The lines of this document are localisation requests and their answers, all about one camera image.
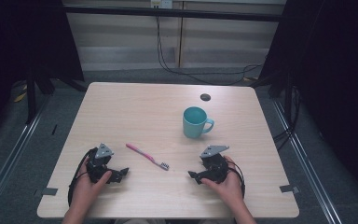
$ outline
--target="table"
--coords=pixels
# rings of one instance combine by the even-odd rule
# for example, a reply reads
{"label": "table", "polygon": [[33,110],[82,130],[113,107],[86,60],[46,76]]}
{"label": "table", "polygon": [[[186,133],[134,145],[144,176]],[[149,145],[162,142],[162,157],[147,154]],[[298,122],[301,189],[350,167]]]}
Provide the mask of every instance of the table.
{"label": "table", "polygon": [[[210,101],[200,96],[207,93]],[[183,111],[199,106],[213,119],[213,129],[200,139],[182,132]],[[121,183],[107,185],[89,217],[98,218],[222,218],[231,217],[218,196],[197,185],[187,171],[200,172],[200,153],[209,145],[228,145],[230,156],[245,176],[245,201],[254,217],[296,217],[293,192],[257,100],[247,87],[172,84],[92,83],[77,113],[48,188],[39,204],[40,217],[63,217],[68,186],[81,158],[105,143],[115,155],[108,167],[130,167]],[[126,148],[132,143],[157,161],[164,171]]]}

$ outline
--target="person's arm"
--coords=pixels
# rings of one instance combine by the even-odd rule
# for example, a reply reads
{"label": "person's arm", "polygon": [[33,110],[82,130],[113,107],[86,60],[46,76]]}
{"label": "person's arm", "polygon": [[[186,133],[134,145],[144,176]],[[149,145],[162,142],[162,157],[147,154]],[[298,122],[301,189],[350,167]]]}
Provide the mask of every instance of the person's arm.
{"label": "person's arm", "polygon": [[[235,169],[234,161],[228,156],[225,156],[225,159],[230,161],[228,166]],[[243,201],[240,179],[234,172],[228,172],[226,180],[220,184],[216,184],[212,180],[206,178],[202,178],[201,182],[220,196],[222,201],[232,211],[238,224],[255,223],[255,219]]]}
{"label": "person's arm", "polygon": [[91,182],[89,174],[87,174],[86,162],[87,160],[83,162],[77,174],[79,178],[76,182],[71,206],[63,218],[63,224],[82,223],[90,207],[103,189],[103,186],[112,175],[112,172],[108,171],[94,184]]}

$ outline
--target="metal rail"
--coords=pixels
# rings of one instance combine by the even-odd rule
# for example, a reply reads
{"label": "metal rail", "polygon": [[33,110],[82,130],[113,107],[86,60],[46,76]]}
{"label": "metal rail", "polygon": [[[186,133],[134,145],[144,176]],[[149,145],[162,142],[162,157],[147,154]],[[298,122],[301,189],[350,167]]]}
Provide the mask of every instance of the metal rail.
{"label": "metal rail", "polygon": [[128,15],[128,16],[159,16],[176,18],[198,18],[232,21],[282,21],[289,20],[282,15],[273,14],[252,14],[218,11],[200,11],[186,9],[166,9],[166,8],[148,8],[148,7],[96,7],[84,5],[63,4],[62,6],[37,5],[37,4],[16,4],[9,5],[11,9],[17,10],[44,10],[50,12],[67,13],[89,13],[104,15]]}
{"label": "metal rail", "polygon": [[[278,112],[283,128],[285,130],[288,129],[289,125],[286,121],[281,103],[277,101],[273,101],[273,103],[275,109]],[[292,143],[293,149],[295,150],[295,153],[297,154],[298,160],[302,168],[304,169],[305,175],[307,176],[310,182],[310,186],[312,187],[313,192],[315,193],[316,198],[318,199],[319,204],[322,207],[324,214],[326,215],[328,222],[332,224],[341,224],[342,222],[341,219],[339,218],[336,207],[330,200],[330,197],[328,196],[327,191],[324,189],[324,186],[321,180],[319,179],[318,175],[316,174],[315,169],[313,169],[312,163],[310,162],[307,153],[302,147],[301,142],[298,139],[296,133],[291,134],[290,141]]]}
{"label": "metal rail", "polygon": [[25,128],[23,129],[19,140],[17,140],[16,145],[13,147],[10,155],[8,156],[4,165],[2,166],[2,169],[0,170],[0,196],[7,184],[7,181],[10,178],[11,173],[14,170],[14,167],[16,166],[16,163],[20,159],[22,152],[24,151],[29,140],[31,139],[31,136],[33,135],[34,130],[40,120],[41,113],[43,112],[43,110],[46,108],[48,104],[48,100],[49,100],[49,96],[47,96],[47,98],[42,103],[34,119],[29,124],[25,125]]}

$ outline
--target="wall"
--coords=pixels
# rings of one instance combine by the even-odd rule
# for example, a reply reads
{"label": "wall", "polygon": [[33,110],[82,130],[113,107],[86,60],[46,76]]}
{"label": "wall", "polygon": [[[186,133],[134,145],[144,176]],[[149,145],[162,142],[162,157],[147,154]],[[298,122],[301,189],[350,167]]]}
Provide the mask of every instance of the wall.
{"label": "wall", "polygon": [[[150,1],[145,0],[63,2],[150,7]],[[282,0],[173,2],[173,8],[177,9],[278,15],[283,7]],[[67,17],[84,71],[160,68],[156,18],[74,13],[68,13]],[[263,21],[180,18],[159,18],[159,21],[163,57],[169,67],[243,67],[262,63],[277,27],[277,22]]]}

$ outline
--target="small round object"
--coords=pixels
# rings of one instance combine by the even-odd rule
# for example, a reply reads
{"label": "small round object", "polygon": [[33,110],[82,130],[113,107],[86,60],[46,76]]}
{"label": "small round object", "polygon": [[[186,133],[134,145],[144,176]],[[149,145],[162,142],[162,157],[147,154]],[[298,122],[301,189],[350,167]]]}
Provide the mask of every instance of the small round object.
{"label": "small round object", "polygon": [[202,101],[210,101],[211,100],[211,95],[207,94],[207,93],[203,93],[201,96],[200,96],[201,100]]}

